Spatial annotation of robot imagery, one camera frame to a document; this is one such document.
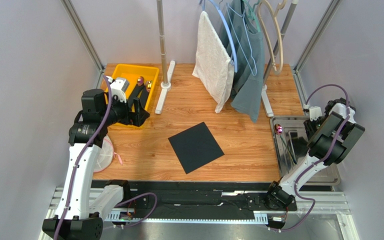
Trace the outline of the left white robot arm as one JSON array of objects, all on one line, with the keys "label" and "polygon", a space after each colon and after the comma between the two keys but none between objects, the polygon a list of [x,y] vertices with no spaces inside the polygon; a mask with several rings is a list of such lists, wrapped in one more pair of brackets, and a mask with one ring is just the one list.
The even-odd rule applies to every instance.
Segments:
[{"label": "left white robot arm", "polygon": [[127,180],[109,180],[90,202],[94,168],[111,125],[140,127],[150,114],[138,97],[122,101],[111,91],[90,89],[81,97],[82,109],[69,129],[69,164],[62,196],[54,217],[43,221],[42,231],[54,240],[98,240],[103,222],[120,203],[131,201]]}]

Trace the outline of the iridescent spoon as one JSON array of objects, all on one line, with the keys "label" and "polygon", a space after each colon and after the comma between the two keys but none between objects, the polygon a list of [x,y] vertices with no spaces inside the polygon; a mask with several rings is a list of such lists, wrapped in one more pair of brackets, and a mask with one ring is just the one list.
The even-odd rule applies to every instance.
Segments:
[{"label": "iridescent spoon", "polygon": [[277,123],[274,125],[274,131],[275,131],[275,134],[278,135],[279,138],[281,139],[281,142],[282,142],[283,146],[285,147],[286,151],[288,152],[288,155],[290,156],[292,162],[295,165],[297,165],[297,160],[295,158],[295,155],[292,153],[289,146],[287,145],[285,138],[283,137],[283,127]]}]

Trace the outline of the black paper napkin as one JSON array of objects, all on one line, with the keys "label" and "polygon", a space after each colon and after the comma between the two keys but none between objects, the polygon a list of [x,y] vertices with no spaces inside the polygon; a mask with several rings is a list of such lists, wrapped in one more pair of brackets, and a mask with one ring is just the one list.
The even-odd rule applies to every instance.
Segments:
[{"label": "black paper napkin", "polygon": [[177,133],[168,140],[186,174],[225,155],[205,122]]}]

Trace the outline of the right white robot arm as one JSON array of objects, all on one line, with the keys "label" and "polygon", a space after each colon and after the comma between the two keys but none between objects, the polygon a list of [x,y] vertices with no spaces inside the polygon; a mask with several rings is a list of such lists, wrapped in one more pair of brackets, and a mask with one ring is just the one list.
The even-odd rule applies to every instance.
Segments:
[{"label": "right white robot arm", "polygon": [[365,128],[356,123],[356,109],[347,103],[345,98],[330,100],[324,115],[304,121],[308,138],[306,155],[294,170],[270,184],[263,200],[267,208],[287,208],[308,180],[330,165],[341,163],[350,153]]}]

